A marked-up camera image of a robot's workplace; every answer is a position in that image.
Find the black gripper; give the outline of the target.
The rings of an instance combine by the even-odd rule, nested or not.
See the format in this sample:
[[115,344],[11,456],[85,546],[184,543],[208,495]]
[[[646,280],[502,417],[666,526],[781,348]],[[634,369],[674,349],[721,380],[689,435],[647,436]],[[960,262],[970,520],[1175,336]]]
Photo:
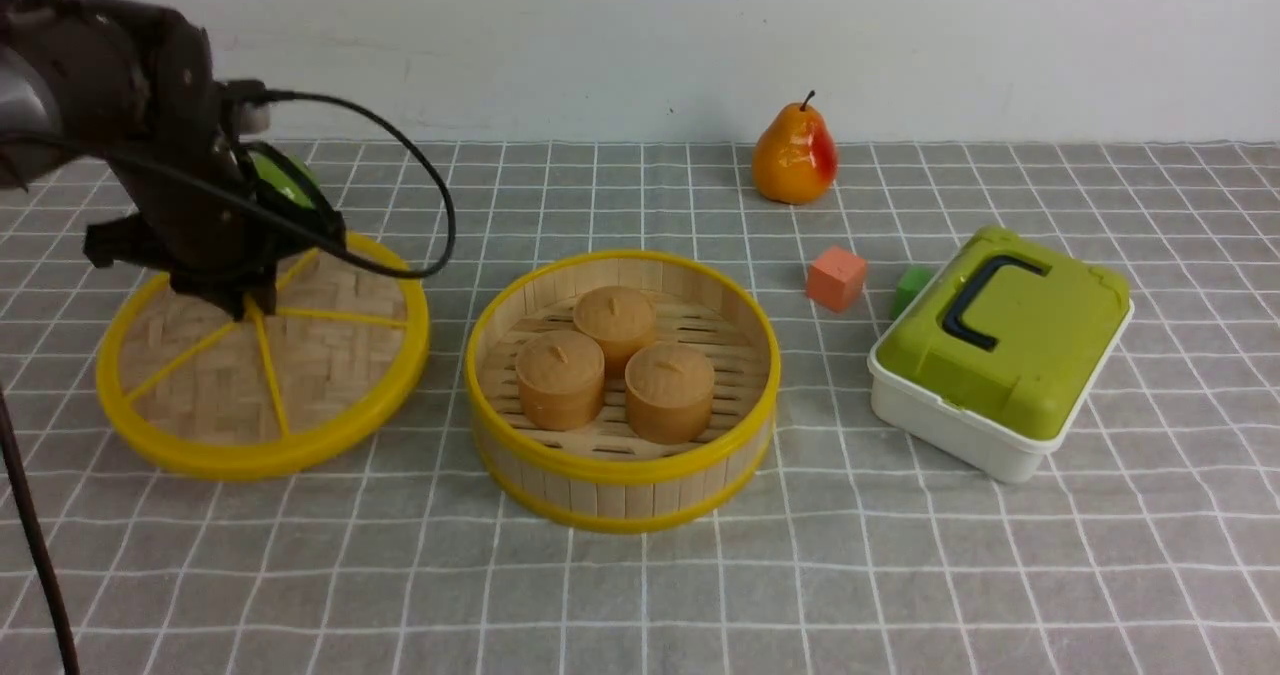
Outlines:
[[[204,142],[187,136],[170,141],[128,131],[86,131],[82,138],[220,186],[326,240],[346,238],[343,216],[323,192],[314,196],[316,209],[305,210],[257,175],[250,149],[255,143],[274,146],[265,141]],[[266,313],[274,311],[276,265],[310,248],[302,238],[244,215],[183,181],[114,158],[108,165],[136,211],[87,227],[83,252],[96,268],[120,261],[165,272],[178,295],[202,300],[234,320],[244,316],[247,296]]]

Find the dark robot arm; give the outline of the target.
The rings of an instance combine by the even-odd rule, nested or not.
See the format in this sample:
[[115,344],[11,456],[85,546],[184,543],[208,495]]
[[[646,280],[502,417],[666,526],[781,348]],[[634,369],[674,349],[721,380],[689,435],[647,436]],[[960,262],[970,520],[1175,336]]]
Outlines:
[[221,81],[207,32],[133,0],[3,0],[3,188],[104,160],[134,205],[87,227],[96,268],[125,263],[239,320],[273,313],[278,265],[346,250],[311,175],[255,136],[274,100]]

